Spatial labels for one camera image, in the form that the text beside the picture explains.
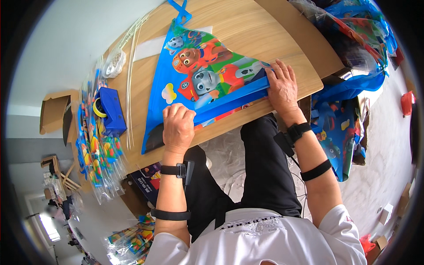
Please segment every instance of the person's knee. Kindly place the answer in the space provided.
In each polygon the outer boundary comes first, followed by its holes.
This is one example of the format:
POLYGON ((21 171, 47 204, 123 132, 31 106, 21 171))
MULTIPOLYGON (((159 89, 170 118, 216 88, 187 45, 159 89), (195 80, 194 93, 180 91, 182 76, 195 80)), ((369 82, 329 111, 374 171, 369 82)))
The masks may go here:
POLYGON ((203 149, 195 145, 187 150, 184 155, 184 160, 186 161, 194 161, 195 163, 203 163, 206 164, 206 154, 203 149))
POLYGON ((262 116, 256 120, 246 123, 240 130, 243 141, 261 139, 269 136, 274 137, 278 133, 277 121, 272 113, 262 116))

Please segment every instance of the window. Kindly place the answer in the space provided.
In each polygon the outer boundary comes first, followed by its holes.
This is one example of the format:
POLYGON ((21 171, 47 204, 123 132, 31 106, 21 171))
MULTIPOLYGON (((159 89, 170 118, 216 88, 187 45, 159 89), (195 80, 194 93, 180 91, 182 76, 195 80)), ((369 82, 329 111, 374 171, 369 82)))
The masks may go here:
POLYGON ((53 242, 59 241, 60 235, 57 232, 55 226, 53 225, 52 218, 45 215, 40 215, 40 219, 41 219, 41 222, 43 223, 44 229, 49 235, 50 240, 53 242))

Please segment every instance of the light wood tabletop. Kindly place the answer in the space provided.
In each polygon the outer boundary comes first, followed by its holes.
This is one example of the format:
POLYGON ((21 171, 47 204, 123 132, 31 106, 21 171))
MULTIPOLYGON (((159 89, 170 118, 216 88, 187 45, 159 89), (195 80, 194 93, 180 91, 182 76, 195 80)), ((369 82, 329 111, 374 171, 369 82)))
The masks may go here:
MULTIPOLYGON (((186 28, 213 26, 212 34, 225 46, 242 55, 268 63, 279 58, 293 67, 298 82, 298 99, 323 88, 323 84, 308 58, 290 34, 254 0, 189 0, 186 10, 192 19, 186 28)), ((168 3, 156 8, 140 29, 138 44, 166 35, 170 23, 178 15, 168 3)), ((112 50, 111 45, 105 55, 112 50)), ((124 46, 127 62, 116 78, 110 78, 110 88, 117 89, 124 116, 126 115, 126 85, 131 40, 124 46)), ((134 62, 131 82, 131 118, 134 147, 126 149, 126 132, 121 142, 130 163, 129 172, 153 164, 162 159, 164 147, 141 155, 145 133, 150 91, 159 55, 134 62)), ((195 133, 192 146, 198 145, 227 131, 237 128, 273 111, 267 99, 259 99, 252 106, 235 112, 195 133)))

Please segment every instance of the person's hand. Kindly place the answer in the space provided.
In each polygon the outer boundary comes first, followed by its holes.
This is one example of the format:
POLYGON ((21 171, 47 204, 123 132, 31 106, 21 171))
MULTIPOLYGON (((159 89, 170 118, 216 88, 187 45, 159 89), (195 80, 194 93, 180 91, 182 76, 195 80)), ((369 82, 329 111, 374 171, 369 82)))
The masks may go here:
POLYGON ((165 151, 184 156, 194 137, 193 118, 196 112, 175 103, 167 106, 162 113, 165 151))
POLYGON ((270 84, 267 91, 271 105, 288 127, 293 123, 302 123, 304 116, 297 105, 297 84, 293 68, 286 67, 279 59, 271 63, 271 67, 274 71, 265 69, 270 84))

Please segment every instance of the forearm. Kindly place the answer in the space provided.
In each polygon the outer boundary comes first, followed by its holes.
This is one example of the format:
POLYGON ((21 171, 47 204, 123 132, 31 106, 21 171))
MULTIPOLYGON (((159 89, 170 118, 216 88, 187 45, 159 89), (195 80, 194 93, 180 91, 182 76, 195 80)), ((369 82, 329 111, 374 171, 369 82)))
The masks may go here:
MULTIPOLYGON (((183 155, 176 155, 165 151, 162 164, 166 166, 176 166, 182 163, 183 155)), ((187 203, 182 184, 182 179, 175 175, 162 175, 156 208, 166 212, 185 212, 187 211, 187 203)), ((156 219, 155 234, 167 232, 181 240, 187 246, 190 246, 190 234, 187 229, 187 221, 170 221, 156 219)))
MULTIPOLYGON (((299 109, 288 115, 285 122, 287 127, 290 127, 294 123, 304 123, 306 119, 299 109)), ((312 170, 327 160, 324 150, 312 131, 305 132, 302 138, 296 141, 295 150, 301 172, 312 170)), ((312 222, 319 227, 324 216, 334 206, 342 204, 340 188, 332 169, 315 179, 306 181, 305 184, 312 222)))

